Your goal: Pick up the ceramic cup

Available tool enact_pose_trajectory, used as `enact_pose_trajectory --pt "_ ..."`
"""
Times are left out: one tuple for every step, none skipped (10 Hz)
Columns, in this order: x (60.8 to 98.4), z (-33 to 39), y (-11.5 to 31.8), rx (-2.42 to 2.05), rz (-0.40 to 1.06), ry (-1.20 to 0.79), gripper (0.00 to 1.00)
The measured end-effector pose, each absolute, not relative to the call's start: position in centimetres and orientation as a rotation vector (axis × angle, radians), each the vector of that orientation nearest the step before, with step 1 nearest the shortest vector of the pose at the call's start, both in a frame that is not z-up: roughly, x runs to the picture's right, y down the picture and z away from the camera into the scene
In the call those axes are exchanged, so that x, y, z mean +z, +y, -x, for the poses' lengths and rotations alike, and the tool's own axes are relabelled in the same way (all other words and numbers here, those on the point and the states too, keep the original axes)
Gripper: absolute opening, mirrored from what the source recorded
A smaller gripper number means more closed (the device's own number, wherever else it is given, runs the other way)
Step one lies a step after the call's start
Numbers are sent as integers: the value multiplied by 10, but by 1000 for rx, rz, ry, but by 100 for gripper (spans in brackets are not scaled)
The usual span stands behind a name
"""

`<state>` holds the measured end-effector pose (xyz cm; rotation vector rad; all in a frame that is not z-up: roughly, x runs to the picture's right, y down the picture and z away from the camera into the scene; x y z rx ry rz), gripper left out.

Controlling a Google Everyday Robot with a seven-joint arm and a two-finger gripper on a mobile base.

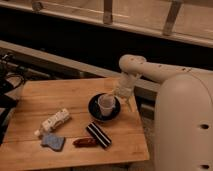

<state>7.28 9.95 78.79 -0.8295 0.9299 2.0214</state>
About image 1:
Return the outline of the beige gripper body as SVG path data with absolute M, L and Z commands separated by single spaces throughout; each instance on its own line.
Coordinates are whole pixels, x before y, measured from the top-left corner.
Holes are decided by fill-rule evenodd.
M 133 94 L 135 84 L 140 77 L 140 74 L 132 75 L 122 73 L 114 88 L 114 94 L 120 98 L 129 99 Z

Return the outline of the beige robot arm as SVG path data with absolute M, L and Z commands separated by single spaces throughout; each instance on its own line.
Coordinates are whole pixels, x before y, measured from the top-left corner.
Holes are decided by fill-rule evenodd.
M 152 63 L 138 55 L 119 60 L 115 94 L 128 99 L 144 76 L 160 84 L 155 101 L 155 171 L 213 171 L 213 71 Z

